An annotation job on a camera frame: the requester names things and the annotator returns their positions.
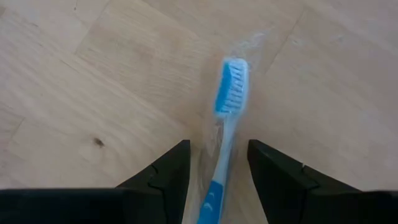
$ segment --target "plastic wrapper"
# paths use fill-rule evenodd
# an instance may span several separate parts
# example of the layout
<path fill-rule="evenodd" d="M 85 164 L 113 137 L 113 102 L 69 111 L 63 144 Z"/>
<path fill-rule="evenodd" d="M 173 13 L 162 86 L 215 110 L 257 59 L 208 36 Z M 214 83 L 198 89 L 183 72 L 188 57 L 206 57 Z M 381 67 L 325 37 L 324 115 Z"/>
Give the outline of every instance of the plastic wrapper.
<path fill-rule="evenodd" d="M 250 72 L 253 72 L 263 59 L 264 44 L 267 36 L 267 32 L 259 32 L 252 35 L 250 38 L 244 41 L 238 42 L 234 45 L 228 54 L 224 58 L 243 58 L 249 64 Z M 215 71 L 218 74 L 219 80 L 221 80 L 221 70 L 222 65 L 220 65 L 219 70 Z M 218 156 L 220 153 L 220 146 L 223 137 L 223 120 L 218 118 L 214 114 L 214 100 L 216 96 L 214 95 L 209 103 L 209 107 L 206 109 L 205 124 L 203 129 L 203 148 L 200 151 L 199 160 L 199 171 L 198 171 L 198 184 L 200 191 L 200 198 L 204 199 L 206 192 L 209 187 L 211 178 L 217 164 Z M 231 158 L 234 157 L 236 153 L 235 147 L 233 147 Z"/>

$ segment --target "wooden floor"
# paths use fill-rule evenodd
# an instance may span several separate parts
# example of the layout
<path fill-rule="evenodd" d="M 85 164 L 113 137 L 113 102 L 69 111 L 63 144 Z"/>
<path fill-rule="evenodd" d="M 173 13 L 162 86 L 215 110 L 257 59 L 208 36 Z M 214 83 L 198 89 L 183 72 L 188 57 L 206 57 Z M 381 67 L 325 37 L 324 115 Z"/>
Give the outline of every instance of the wooden floor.
<path fill-rule="evenodd" d="M 0 188 L 114 187 L 191 139 L 194 223 L 221 59 L 264 30 L 223 223 L 266 223 L 253 138 L 361 190 L 398 189 L 393 0 L 0 0 Z"/>

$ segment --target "black plastic piece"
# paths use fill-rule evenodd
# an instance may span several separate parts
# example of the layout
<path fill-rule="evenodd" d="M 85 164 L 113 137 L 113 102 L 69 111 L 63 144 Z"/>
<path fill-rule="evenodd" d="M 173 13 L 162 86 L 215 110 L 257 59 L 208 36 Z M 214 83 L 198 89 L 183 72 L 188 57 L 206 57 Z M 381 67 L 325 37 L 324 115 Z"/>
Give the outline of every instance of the black plastic piece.
<path fill-rule="evenodd" d="M 0 190 L 0 223 L 181 223 L 189 178 L 184 140 L 115 189 Z"/>
<path fill-rule="evenodd" d="M 248 161 L 270 224 L 398 223 L 397 192 L 361 192 L 258 140 Z"/>

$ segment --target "blue toothbrush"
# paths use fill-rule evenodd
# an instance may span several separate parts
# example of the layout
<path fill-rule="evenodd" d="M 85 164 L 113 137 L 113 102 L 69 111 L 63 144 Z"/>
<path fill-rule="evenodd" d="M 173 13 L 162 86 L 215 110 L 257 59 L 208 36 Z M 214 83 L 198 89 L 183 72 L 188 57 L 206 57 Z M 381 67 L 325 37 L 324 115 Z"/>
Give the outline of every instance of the blue toothbrush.
<path fill-rule="evenodd" d="M 248 63 L 241 58 L 226 58 L 215 101 L 215 115 L 224 120 L 223 142 L 209 190 L 200 209 L 198 224 L 220 222 L 235 127 L 246 107 L 248 91 Z"/>

